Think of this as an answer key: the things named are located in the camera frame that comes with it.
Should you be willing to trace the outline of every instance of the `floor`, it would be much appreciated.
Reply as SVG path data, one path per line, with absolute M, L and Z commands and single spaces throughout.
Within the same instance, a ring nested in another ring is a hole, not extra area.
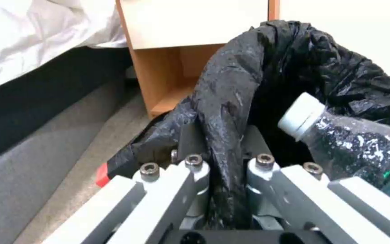
M 148 122 L 141 94 L 138 89 L 132 89 L 121 107 L 104 124 L 55 193 L 14 243 L 42 243 L 99 190 L 94 183 L 96 169 L 136 136 Z

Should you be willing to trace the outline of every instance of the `wooden shelf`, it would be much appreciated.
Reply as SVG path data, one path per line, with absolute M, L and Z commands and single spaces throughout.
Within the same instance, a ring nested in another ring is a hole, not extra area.
M 152 117 L 159 116 L 175 108 L 186 96 L 190 95 L 195 87 L 198 77 L 186 78 L 183 85 L 173 88 L 162 100 L 160 100 L 149 112 Z
M 278 2 L 116 0 L 150 118 L 189 95 L 210 57 L 276 14 Z

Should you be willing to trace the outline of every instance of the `white bottle cap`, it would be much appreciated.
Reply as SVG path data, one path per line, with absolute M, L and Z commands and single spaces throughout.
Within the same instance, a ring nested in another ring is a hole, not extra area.
M 324 111 L 325 106 L 315 97 L 302 93 L 282 116 L 278 127 L 299 141 Z

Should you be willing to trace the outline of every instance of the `white cabinet top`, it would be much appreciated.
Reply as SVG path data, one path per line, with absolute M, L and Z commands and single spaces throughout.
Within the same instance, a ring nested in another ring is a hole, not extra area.
M 120 1 L 133 49 L 227 43 L 268 14 L 268 0 Z

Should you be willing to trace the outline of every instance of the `black plastic bag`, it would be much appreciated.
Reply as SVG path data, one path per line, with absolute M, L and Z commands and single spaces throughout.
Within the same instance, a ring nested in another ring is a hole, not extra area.
M 304 91 L 334 114 L 390 125 L 390 77 L 379 66 L 310 24 L 271 21 L 220 48 L 192 95 L 113 156 L 107 176 L 131 177 L 142 163 L 169 161 L 181 125 L 198 118 L 213 159 L 209 227 L 248 228 L 240 145 L 246 125 L 259 128 L 281 166 L 310 161 L 305 145 L 277 128 Z

